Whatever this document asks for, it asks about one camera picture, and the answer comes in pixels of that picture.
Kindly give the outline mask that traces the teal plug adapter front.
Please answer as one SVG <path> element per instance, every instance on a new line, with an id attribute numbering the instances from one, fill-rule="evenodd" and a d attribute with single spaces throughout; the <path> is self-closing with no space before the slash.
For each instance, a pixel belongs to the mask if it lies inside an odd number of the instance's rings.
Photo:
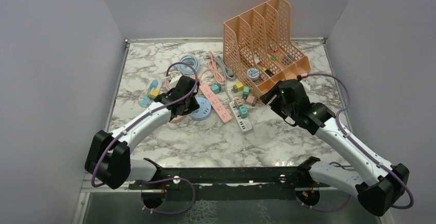
<path id="1" fill-rule="evenodd" d="M 240 106 L 239 109 L 238 109 L 238 112 L 239 112 L 239 116 L 242 119 L 247 118 L 247 116 L 248 116 L 248 109 L 246 108 L 245 105 Z"/>

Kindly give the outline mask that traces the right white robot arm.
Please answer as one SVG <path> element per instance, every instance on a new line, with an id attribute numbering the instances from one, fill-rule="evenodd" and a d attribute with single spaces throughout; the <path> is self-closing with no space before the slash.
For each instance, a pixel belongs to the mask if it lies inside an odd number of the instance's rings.
<path id="1" fill-rule="evenodd" d="M 383 216 L 407 192 L 409 169 L 402 163 L 393 165 L 376 155 L 345 128 L 332 110 L 322 103 L 311 102 L 298 80 L 278 81 L 260 99 L 281 118 L 291 118 L 293 126 L 327 143 L 354 169 L 346 171 L 310 159 L 308 165 L 297 172 L 297 181 L 302 186 L 314 182 L 333 186 L 357 198 L 362 207 L 375 216 Z"/>

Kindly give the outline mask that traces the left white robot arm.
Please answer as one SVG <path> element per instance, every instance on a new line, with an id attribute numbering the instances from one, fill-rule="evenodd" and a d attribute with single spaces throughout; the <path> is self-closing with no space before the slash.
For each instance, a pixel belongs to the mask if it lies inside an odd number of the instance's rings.
<path id="1" fill-rule="evenodd" d="M 119 188 L 129 180 L 142 180 L 149 188 L 161 184 L 161 173 L 151 160 L 134 162 L 131 152 L 147 136 L 177 116 L 199 109 L 195 98 L 199 80 L 182 76 L 176 86 L 159 94 L 150 106 L 129 123 L 111 132 L 98 131 L 91 142 L 84 169 L 91 174 L 93 187 Z"/>

